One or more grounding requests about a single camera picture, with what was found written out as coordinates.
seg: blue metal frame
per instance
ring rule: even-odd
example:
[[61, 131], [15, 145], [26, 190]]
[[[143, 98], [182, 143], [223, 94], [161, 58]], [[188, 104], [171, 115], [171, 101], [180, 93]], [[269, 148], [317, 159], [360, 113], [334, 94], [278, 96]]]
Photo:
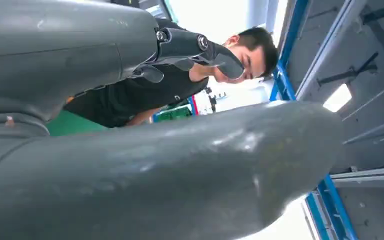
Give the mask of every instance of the blue metal frame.
[[315, 227], [318, 235], [322, 240], [329, 239], [328, 231], [326, 230], [325, 224], [323, 223], [322, 215], [317, 207], [316, 200], [314, 199], [313, 193], [310, 193], [306, 198], [308, 208], [310, 209], [311, 216], [314, 220]]
[[192, 99], [192, 97], [188, 97], [187, 102], [192, 106], [192, 116], [198, 115], [197, 109], [195, 109], [195, 104], [194, 104], [194, 100]]
[[[309, 0], [297, 0], [292, 14], [289, 32], [286, 35], [283, 51], [280, 56], [277, 68], [274, 71], [274, 85], [270, 94], [270, 101], [276, 100], [277, 94], [280, 94], [282, 100], [296, 101], [295, 91], [288, 78], [285, 66], [288, 64], [288, 59], [291, 54], [295, 39], [300, 29], [301, 22], [306, 12], [306, 7]], [[351, 220], [347, 215], [341, 197], [336, 190], [331, 177], [328, 175], [317, 186], [322, 202], [328, 213], [328, 217], [332, 222], [333, 230], [339, 239], [357, 240], [357, 235], [351, 224]], [[322, 215], [317, 207], [316, 200], [312, 194], [306, 198], [308, 207], [311, 211], [314, 223], [316, 225], [319, 236], [322, 240], [330, 240], [327, 233]]]

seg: gray pipe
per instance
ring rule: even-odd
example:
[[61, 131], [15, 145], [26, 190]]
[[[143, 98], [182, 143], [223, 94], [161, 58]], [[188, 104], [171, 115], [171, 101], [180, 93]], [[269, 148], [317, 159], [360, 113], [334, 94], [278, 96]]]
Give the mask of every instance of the gray pipe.
[[45, 135], [0, 124], [0, 239], [243, 237], [311, 191], [342, 150], [340, 119], [302, 102]]

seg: gray plastic part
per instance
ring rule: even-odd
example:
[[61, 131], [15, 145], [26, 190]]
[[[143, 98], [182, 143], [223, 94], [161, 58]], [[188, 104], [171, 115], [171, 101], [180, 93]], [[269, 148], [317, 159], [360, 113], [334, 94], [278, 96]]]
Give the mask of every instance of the gray plastic part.
[[237, 239], [311, 191], [342, 140], [303, 102], [63, 137], [2, 123], [0, 239]]
[[94, 1], [0, 0], [0, 113], [47, 121], [65, 100], [156, 54], [147, 11]]

